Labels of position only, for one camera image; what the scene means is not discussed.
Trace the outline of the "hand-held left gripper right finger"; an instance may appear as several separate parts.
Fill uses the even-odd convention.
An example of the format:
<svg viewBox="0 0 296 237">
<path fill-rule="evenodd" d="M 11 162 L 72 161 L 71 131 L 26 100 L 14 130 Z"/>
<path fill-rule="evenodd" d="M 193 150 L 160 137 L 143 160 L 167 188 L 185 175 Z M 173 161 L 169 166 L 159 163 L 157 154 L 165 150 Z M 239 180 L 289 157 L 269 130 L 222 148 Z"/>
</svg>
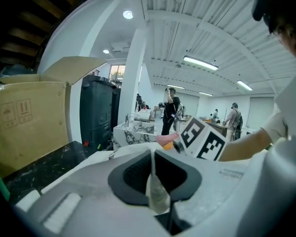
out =
<svg viewBox="0 0 296 237">
<path fill-rule="evenodd" d="M 201 184 L 173 213 L 157 217 L 183 237 L 296 237 L 296 136 L 245 161 L 169 154 L 194 167 Z"/>
</svg>

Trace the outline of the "long ceiling lamp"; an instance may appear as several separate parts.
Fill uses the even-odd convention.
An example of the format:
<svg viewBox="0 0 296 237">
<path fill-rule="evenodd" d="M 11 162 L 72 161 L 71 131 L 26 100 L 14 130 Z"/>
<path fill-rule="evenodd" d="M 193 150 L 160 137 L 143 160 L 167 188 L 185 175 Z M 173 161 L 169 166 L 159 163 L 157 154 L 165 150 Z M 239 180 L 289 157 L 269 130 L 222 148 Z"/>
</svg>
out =
<svg viewBox="0 0 296 237">
<path fill-rule="evenodd" d="M 219 69 L 218 66 L 216 66 L 216 65 L 213 65 L 211 63 L 205 62 L 203 60 L 192 58 L 190 56 L 184 56 L 183 60 L 185 62 L 193 63 L 195 65 L 202 66 L 202 67 L 205 67 L 205 68 L 210 69 L 210 70 L 213 70 L 213 71 L 216 71 L 216 70 Z"/>
<path fill-rule="evenodd" d="M 248 91 L 253 91 L 253 89 L 251 87 L 249 87 L 247 84 L 245 84 L 243 81 L 238 80 L 237 83 L 242 86 L 244 89 L 248 90 Z"/>
</svg>

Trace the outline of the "person's right forearm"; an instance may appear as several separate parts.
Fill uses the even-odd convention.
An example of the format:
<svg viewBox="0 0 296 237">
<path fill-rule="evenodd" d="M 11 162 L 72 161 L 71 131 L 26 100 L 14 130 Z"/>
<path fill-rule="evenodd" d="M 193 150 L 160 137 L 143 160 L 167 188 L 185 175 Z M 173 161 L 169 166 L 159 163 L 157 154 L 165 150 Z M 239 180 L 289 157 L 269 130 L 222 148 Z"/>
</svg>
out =
<svg viewBox="0 0 296 237">
<path fill-rule="evenodd" d="M 219 161 L 235 161 L 251 158 L 272 143 L 271 138 L 262 128 L 236 141 L 226 144 Z"/>
</svg>

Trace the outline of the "chrome sink faucet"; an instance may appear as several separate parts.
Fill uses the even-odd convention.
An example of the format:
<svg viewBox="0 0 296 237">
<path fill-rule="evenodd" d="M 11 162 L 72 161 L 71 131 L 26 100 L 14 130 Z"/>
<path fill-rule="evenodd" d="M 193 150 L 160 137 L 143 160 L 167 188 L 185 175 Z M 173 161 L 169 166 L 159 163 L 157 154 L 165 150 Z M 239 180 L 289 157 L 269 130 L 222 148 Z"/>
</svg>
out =
<svg viewBox="0 0 296 237">
<path fill-rule="evenodd" d="M 130 129 L 132 130 L 133 129 L 133 126 L 134 126 L 134 117 L 135 117 L 135 114 L 133 113 L 129 113 L 126 115 L 126 119 L 125 119 L 125 128 L 126 129 Z"/>
</svg>

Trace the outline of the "pink padded pet bed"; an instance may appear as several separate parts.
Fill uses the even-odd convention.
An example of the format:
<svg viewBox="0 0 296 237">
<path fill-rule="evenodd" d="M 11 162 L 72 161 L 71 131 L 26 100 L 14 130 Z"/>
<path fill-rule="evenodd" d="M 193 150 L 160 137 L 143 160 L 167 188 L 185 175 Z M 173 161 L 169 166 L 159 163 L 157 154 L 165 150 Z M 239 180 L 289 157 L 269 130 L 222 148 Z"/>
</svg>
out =
<svg viewBox="0 0 296 237">
<path fill-rule="evenodd" d="M 177 132 L 169 135 L 157 135 L 156 142 L 163 147 L 179 138 L 179 136 Z"/>
</svg>

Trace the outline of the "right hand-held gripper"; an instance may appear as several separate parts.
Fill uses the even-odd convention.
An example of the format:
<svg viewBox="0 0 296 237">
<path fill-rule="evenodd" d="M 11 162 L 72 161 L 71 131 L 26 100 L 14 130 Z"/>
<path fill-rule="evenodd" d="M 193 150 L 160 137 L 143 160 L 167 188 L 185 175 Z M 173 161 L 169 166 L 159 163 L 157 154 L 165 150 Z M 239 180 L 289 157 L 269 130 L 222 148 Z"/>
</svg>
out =
<svg viewBox="0 0 296 237">
<path fill-rule="evenodd" d="M 226 138 L 206 122 L 191 118 L 173 145 L 180 154 L 218 161 L 226 146 Z"/>
</svg>

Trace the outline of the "black marble table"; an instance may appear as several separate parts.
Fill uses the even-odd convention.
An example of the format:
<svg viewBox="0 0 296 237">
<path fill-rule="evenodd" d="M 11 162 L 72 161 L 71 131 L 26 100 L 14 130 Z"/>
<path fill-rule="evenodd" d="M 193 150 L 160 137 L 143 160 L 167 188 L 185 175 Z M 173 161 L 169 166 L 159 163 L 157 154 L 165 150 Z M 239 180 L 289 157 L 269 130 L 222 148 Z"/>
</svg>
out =
<svg viewBox="0 0 296 237">
<path fill-rule="evenodd" d="M 95 152 L 97 149 L 73 141 L 10 174 L 3 179 L 10 192 L 9 202 L 16 204 L 33 190 L 41 194 L 45 187 Z"/>
</svg>

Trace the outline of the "window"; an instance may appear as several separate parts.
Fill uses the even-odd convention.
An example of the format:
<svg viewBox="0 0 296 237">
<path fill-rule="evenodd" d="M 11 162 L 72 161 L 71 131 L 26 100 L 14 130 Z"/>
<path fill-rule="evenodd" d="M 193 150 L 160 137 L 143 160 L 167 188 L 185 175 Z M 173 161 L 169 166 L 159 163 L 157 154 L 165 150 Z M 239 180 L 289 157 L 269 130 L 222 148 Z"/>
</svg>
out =
<svg viewBox="0 0 296 237">
<path fill-rule="evenodd" d="M 111 65 L 110 79 L 111 80 L 122 80 L 124 77 L 125 65 Z"/>
</svg>

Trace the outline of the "open cardboard box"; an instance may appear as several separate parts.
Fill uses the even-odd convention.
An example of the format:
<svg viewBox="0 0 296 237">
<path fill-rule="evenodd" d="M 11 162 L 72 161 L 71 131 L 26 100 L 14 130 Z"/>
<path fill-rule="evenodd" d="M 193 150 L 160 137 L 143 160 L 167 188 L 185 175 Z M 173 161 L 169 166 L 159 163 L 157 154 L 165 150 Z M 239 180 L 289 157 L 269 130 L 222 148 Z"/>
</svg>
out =
<svg viewBox="0 0 296 237">
<path fill-rule="evenodd" d="M 1 178 L 68 144 L 71 87 L 104 63 L 63 57 L 42 74 L 0 79 Z"/>
</svg>

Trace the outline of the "person's white printed shirt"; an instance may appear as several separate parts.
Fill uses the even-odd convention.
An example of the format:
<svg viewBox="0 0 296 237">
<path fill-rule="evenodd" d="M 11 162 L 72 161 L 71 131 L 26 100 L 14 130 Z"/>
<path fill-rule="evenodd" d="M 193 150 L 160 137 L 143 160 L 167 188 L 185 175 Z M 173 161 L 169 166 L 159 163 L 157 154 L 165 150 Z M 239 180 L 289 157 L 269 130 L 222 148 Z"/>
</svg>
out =
<svg viewBox="0 0 296 237">
<path fill-rule="evenodd" d="M 262 129 L 272 143 L 296 136 L 296 76 L 275 98 L 273 113 Z"/>
</svg>

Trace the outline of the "white marble sink cabinet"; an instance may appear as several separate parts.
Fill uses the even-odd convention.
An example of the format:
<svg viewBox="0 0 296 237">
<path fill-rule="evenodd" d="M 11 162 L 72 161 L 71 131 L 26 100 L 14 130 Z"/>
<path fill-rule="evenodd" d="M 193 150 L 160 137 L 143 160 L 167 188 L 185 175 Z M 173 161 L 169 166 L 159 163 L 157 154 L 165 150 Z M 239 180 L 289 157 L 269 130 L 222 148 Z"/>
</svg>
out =
<svg viewBox="0 0 296 237">
<path fill-rule="evenodd" d="M 128 126 L 124 122 L 113 128 L 112 143 L 114 150 L 128 145 L 155 141 L 154 123 L 132 121 Z"/>
</svg>

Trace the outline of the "tall black cabinet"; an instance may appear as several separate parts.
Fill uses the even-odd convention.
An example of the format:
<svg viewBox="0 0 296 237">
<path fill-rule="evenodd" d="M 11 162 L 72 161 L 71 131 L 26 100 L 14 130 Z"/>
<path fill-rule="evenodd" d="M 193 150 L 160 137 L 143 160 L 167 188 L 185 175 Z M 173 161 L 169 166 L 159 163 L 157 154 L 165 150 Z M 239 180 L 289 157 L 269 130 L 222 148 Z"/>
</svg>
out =
<svg viewBox="0 0 296 237">
<path fill-rule="evenodd" d="M 80 132 L 82 143 L 100 151 L 110 144 L 113 90 L 108 78 L 87 75 L 80 94 Z"/>
</svg>

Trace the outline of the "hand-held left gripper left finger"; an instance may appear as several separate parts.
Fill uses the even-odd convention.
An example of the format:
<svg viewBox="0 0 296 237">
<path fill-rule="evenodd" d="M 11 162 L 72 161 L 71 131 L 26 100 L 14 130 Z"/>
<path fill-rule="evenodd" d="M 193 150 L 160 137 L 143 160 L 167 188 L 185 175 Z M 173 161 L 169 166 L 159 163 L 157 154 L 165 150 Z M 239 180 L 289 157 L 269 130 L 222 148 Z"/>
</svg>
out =
<svg viewBox="0 0 296 237">
<path fill-rule="evenodd" d="M 109 174 L 150 151 L 83 167 L 42 195 L 27 212 L 15 207 L 36 237 L 170 237 L 149 207 L 130 205 L 112 191 Z"/>
</svg>

